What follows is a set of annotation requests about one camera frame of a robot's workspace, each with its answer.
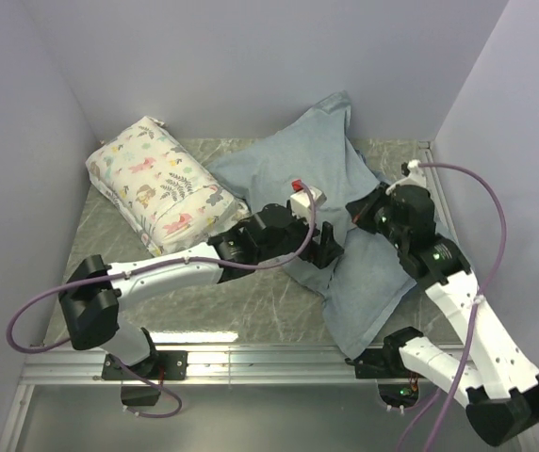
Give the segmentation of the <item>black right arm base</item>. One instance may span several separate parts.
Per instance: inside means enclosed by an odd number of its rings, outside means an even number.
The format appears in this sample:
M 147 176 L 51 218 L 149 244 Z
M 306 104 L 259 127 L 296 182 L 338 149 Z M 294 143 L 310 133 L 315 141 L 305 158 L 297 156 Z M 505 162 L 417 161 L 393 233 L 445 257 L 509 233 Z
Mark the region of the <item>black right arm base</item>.
M 344 362 L 354 368 L 356 379 L 377 381 L 378 400 L 388 411 L 406 412 L 418 406 L 418 374 L 390 363 L 381 348 L 367 348 L 358 357 L 345 358 Z

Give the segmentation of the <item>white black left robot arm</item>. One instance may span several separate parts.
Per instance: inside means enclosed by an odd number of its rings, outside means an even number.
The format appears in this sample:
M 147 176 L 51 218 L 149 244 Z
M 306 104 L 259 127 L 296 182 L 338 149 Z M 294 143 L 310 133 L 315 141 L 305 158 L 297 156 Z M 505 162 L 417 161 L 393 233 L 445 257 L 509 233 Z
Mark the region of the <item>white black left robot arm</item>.
M 330 222 L 316 227 L 288 205 L 268 204 L 188 250 L 113 264 L 92 255 L 76 268 L 58 301 L 73 349 L 99 347 L 135 378 L 146 379 L 156 371 L 158 352 L 146 329 L 123 319 L 125 309 L 165 292 L 243 278 L 287 259 L 324 269 L 343 252 Z

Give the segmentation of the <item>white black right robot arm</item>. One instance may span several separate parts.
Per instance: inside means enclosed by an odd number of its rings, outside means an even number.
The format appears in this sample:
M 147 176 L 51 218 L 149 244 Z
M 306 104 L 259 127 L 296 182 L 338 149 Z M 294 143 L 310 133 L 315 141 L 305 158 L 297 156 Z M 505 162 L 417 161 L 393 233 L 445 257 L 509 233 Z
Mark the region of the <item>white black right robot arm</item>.
M 500 446 L 539 423 L 539 369 L 523 354 L 489 303 L 477 298 L 470 263 L 451 239 L 436 230 L 435 206 L 420 186 L 378 185 L 350 202 L 352 222 L 382 235 L 397 251 L 403 270 L 421 287 L 469 348 L 472 365 L 461 376 L 459 360 L 413 328 L 384 339 L 386 371 L 416 373 L 454 399 L 479 437 Z

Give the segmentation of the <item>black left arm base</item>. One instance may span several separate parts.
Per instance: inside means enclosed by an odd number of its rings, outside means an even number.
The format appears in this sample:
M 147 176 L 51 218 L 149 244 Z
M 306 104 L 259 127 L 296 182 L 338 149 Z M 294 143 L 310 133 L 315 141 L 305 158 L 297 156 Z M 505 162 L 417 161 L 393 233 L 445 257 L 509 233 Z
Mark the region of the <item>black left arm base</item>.
M 113 355 L 107 354 L 101 380 L 119 382 L 121 402 L 128 409 L 153 407 L 162 394 L 172 396 L 168 381 L 186 378 L 188 353 L 185 350 L 158 351 L 144 363 L 123 368 Z

